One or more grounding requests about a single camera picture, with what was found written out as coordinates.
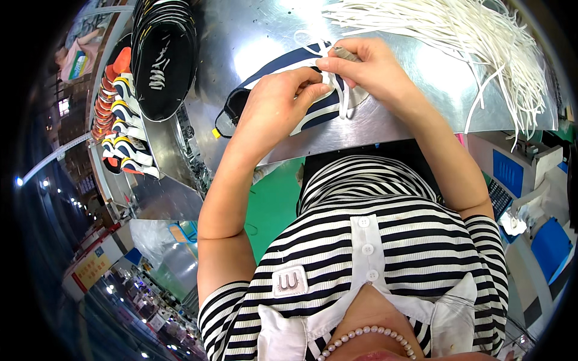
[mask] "window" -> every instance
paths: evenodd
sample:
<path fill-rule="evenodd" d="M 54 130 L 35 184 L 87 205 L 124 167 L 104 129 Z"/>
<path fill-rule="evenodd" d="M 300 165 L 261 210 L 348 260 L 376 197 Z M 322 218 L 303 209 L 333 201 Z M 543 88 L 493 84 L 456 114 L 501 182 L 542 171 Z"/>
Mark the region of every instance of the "window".
<path fill-rule="evenodd" d="M 58 111 L 60 112 L 61 118 L 68 114 L 68 98 L 58 102 Z"/>

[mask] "embroidered patch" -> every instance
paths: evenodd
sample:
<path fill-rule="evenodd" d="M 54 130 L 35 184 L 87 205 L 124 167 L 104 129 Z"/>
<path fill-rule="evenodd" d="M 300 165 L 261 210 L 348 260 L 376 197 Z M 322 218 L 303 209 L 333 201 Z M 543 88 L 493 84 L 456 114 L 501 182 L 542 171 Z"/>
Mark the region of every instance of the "embroidered patch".
<path fill-rule="evenodd" d="M 303 266 L 294 266 L 273 272 L 273 298 L 305 295 L 309 291 Z"/>

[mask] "black shoe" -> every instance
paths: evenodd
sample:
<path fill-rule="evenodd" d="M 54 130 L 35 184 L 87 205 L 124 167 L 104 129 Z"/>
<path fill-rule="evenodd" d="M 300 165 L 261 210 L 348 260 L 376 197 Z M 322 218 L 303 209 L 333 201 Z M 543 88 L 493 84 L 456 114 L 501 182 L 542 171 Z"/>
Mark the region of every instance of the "black shoe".
<path fill-rule="evenodd" d="M 189 5 L 180 0 L 139 2 L 135 7 L 131 70 L 142 114 L 152 121 L 173 116 L 197 71 L 197 32 Z"/>

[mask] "black and white striped shirt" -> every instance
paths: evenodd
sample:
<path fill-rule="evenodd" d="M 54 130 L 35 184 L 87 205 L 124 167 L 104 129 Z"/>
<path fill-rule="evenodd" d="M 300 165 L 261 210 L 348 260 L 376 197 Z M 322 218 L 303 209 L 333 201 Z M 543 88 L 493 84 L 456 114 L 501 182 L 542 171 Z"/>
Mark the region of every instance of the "black and white striped shirt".
<path fill-rule="evenodd" d="M 292 270 L 297 280 L 301 268 L 306 288 L 291 291 L 286 286 L 293 280 L 283 272 Z M 508 292 L 496 223 L 483 215 L 462 220 L 437 204 L 429 185 L 399 161 L 352 155 L 310 179 L 298 218 L 269 246 L 251 282 L 224 285 L 205 300 L 198 324 L 209 360 L 256 359 L 265 352 L 257 346 L 265 314 L 306 325 L 320 311 L 338 307 L 342 297 L 357 293 L 367 280 L 406 314 L 427 357 L 450 352 L 447 345 L 432 342 L 438 321 L 404 311 L 452 292 L 465 295 L 459 289 L 467 290 L 470 280 L 472 330 L 470 338 L 462 338 L 469 344 L 461 345 L 460 352 L 499 352 Z M 298 358 L 315 360 L 337 324 L 322 333 L 308 328 L 318 326 L 306 326 L 305 351 Z M 262 338 L 259 345 L 275 342 Z"/>

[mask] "shoelace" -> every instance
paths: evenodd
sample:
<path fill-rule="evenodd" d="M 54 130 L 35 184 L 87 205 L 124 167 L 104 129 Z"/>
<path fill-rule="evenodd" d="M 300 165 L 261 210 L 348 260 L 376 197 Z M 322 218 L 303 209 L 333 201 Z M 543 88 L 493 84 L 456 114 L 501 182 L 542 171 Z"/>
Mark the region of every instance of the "shoelace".
<path fill-rule="evenodd" d="M 162 90 L 162 88 L 165 86 L 164 70 L 165 70 L 167 64 L 169 64 L 169 62 L 171 61 L 171 59 L 168 59 L 168 58 L 162 59 L 162 58 L 165 55 L 165 52 L 168 49 L 170 42 L 171 41 L 169 40 L 166 43 L 166 46 L 161 50 L 161 53 L 159 54 L 158 58 L 155 59 L 155 61 L 158 61 L 158 63 L 154 63 L 152 68 L 156 68 L 156 69 L 150 69 L 151 76 L 149 77 L 149 79 L 151 80 L 151 82 L 149 83 L 149 87 L 151 89 Z"/>
<path fill-rule="evenodd" d="M 314 39 L 314 40 L 317 39 L 317 44 L 319 45 L 319 52 L 314 51 L 306 44 L 303 44 L 302 42 L 297 40 L 297 34 L 307 34 L 312 39 Z M 308 52 L 310 52 L 312 54 L 320 55 L 322 57 L 327 57 L 329 55 L 329 51 L 331 49 L 331 46 L 329 46 L 329 47 L 325 46 L 325 42 L 321 38 L 314 36 L 313 34 L 311 34 L 311 32 L 309 32 L 307 30 L 297 30 L 293 34 L 293 39 L 295 40 L 295 43 L 297 45 L 300 45 L 301 47 L 303 47 L 303 49 L 307 50 Z M 328 84 L 328 85 L 333 86 L 337 90 L 337 95 L 339 97 L 339 118 L 345 119 L 347 117 L 347 108 L 349 107 L 349 96 L 350 96 L 349 86 L 347 85 L 347 83 L 345 81 L 343 81 L 343 90 L 341 90 L 341 86 L 339 86 L 339 82 L 337 81 L 337 76 L 334 73 L 321 71 L 321 74 L 324 75 L 324 77 L 327 77 L 329 79 L 330 84 Z"/>

